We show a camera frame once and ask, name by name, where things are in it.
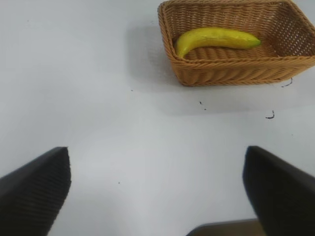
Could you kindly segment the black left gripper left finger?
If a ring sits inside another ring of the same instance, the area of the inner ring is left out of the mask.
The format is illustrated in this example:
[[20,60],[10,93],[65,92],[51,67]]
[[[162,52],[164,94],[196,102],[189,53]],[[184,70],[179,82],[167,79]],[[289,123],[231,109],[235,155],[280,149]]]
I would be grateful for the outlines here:
[[55,147],[0,179],[0,234],[46,236],[71,186],[68,149]]

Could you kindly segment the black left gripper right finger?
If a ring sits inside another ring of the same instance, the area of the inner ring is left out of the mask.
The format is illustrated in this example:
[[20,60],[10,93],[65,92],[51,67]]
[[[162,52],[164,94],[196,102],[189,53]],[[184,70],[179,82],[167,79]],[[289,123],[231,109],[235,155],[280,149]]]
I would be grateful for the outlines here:
[[249,146],[242,177],[250,204],[266,235],[315,234],[313,176],[258,146]]

